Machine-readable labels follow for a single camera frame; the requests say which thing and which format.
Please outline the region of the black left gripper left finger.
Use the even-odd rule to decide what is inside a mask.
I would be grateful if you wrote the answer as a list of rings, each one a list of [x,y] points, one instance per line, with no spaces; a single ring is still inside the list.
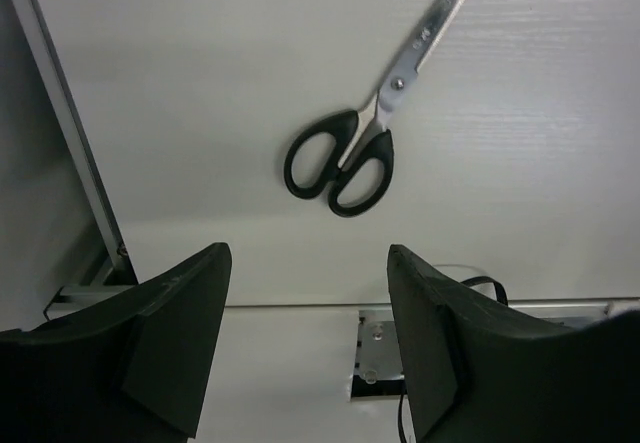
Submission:
[[[225,243],[75,313],[1,335],[5,442],[195,437],[232,270]]]

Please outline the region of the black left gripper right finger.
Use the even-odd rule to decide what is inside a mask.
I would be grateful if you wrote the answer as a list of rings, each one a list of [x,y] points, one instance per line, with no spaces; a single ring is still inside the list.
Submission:
[[[387,281],[420,442],[635,442],[639,314],[580,329],[519,312],[394,244]]]

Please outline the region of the large black scissors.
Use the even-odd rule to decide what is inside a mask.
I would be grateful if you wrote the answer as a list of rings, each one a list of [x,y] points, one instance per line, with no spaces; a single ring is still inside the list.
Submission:
[[[293,196],[303,200],[313,199],[330,186],[328,207],[332,213],[342,218],[359,216],[380,201],[390,186],[394,171],[394,143],[389,122],[464,1],[433,1],[412,29],[381,78],[378,88],[363,108],[331,114],[299,133],[292,141],[283,165],[284,183]],[[331,136],[334,146],[315,182],[300,186],[294,180],[294,159],[301,147],[319,134]],[[378,161],[382,167],[378,186],[369,196],[356,203],[341,204],[340,194],[370,160]]]

